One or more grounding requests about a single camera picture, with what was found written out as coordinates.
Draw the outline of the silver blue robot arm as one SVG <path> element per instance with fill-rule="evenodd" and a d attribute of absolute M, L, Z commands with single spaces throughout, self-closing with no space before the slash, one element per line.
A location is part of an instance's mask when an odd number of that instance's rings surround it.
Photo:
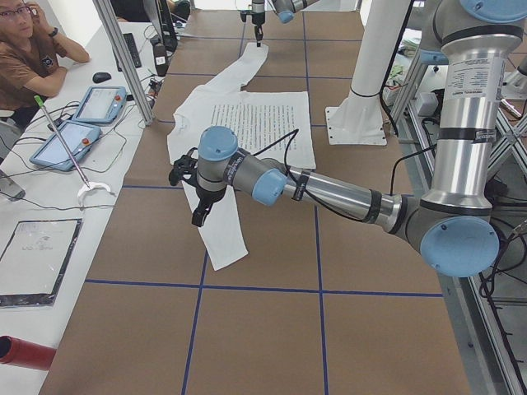
<path fill-rule="evenodd" d="M 316 3 L 317 0 L 272 0 L 269 1 L 271 8 L 282 24 L 290 22 L 299 11 Z M 246 23 L 249 16 L 254 25 L 254 37 L 256 46 L 261 47 L 264 39 L 263 26 L 266 21 L 265 6 L 268 1 L 252 0 L 250 8 L 240 11 L 240 19 Z"/>
<path fill-rule="evenodd" d="M 448 75 L 436 137 L 422 141 L 434 161 L 431 187 L 421 197 L 383 194 L 346 184 L 286 161 L 259 159 L 238 145 L 226 127 L 206 129 L 169 175 L 197 195 L 192 222 L 203 226 L 216 202 L 233 187 L 273 205 L 287 195 L 353 221 L 381 226 L 407 241 L 425 263 L 444 275 L 471 277 L 493 265 L 500 241 L 485 198 L 500 99 L 502 63 L 518 44 L 523 1 L 458 1 L 456 23 L 438 6 L 431 21 L 448 59 Z"/>

